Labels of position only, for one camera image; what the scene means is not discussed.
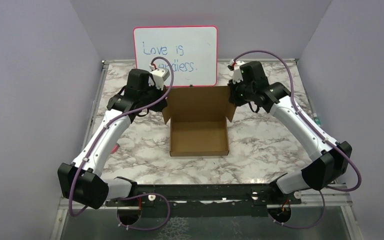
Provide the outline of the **brown cardboard box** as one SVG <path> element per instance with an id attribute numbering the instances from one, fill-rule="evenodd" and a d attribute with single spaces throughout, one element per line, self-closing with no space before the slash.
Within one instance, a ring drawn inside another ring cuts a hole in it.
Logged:
<path id="1" fill-rule="evenodd" d="M 227 123 L 236 107 L 228 86 L 172 88 L 162 111 L 170 124 L 171 157 L 227 156 L 230 152 Z"/>

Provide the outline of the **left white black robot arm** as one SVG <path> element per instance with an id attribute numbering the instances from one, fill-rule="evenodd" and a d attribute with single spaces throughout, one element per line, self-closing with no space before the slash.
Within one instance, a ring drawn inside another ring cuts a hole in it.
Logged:
<path id="1" fill-rule="evenodd" d="M 136 182 L 123 177 L 104 180 L 101 176 L 119 138 L 135 117 L 144 110 L 161 112 L 167 107 L 165 81 L 169 77 L 167 68 L 134 68 L 128 73 L 126 85 L 109 99 L 98 130 L 71 163 L 62 163 L 58 168 L 64 198 L 93 209 L 111 199 L 119 199 L 127 206 L 135 203 Z"/>

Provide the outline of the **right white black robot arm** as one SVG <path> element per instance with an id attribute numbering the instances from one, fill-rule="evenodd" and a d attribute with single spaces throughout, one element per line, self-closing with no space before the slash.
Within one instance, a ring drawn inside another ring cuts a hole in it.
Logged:
<path id="1" fill-rule="evenodd" d="M 270 183 L 268 196 L 272 202 L 280 204 L 295 191 L 321 190 L 346 171 L 346 157 L 352 152 L 350 144 L 339 143 L 324 133 L 293 103 L 291 92 L 282 83 L 269 83 L 260 62 L 231 61 L 228 69 L 233 72 L 228 82 L 229 102 L 236 107 L 254 103 L 258 109 L 263 108 L 293 134 L 311 159 L 303 169 L 286 173 Z"/>

